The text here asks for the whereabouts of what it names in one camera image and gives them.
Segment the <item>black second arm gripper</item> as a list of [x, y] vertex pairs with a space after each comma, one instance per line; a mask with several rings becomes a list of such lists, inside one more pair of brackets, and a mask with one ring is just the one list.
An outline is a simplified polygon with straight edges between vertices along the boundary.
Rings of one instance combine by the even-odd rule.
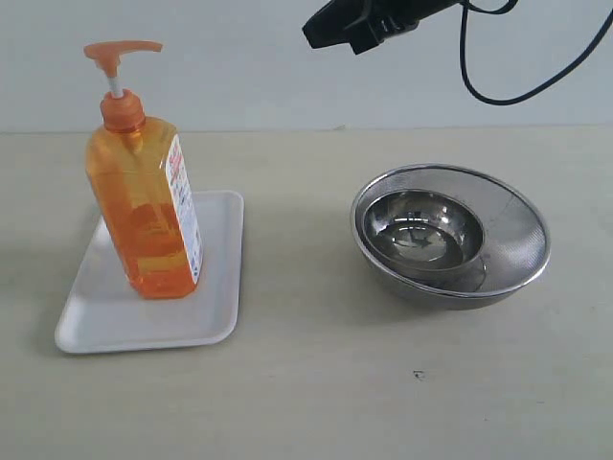
[[387, 38], [414, 31], [422, 19], [457, 4], [455, 0], [328, 1], [302, 31], [312, 49], [349, 44], [360, 55]]

